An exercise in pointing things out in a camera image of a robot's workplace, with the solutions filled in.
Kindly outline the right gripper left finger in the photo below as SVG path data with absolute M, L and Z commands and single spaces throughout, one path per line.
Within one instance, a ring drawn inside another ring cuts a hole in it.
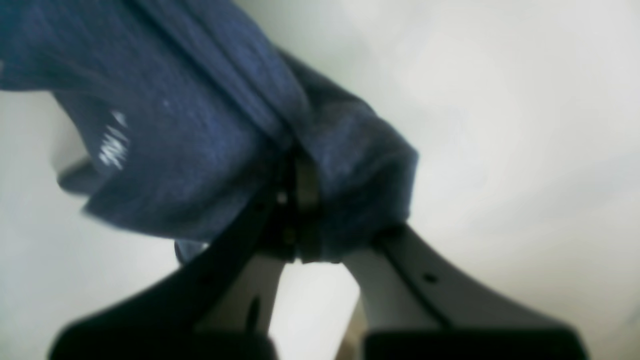
M 200 255 L 148 289 L 61 331 L 51 360 L 276 360 L 268 332 L 297 257 L 300 151 Z

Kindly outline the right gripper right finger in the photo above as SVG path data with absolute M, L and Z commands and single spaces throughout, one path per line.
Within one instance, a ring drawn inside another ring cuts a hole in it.
M 406 223 L 346 255 L 323 253 L 316 166 L 295 151 L 302 262 L 344 264 L 359 285 L 368 330 L 359 360 L 587 360 L 566 323 L 509 299 L 450 263 Z

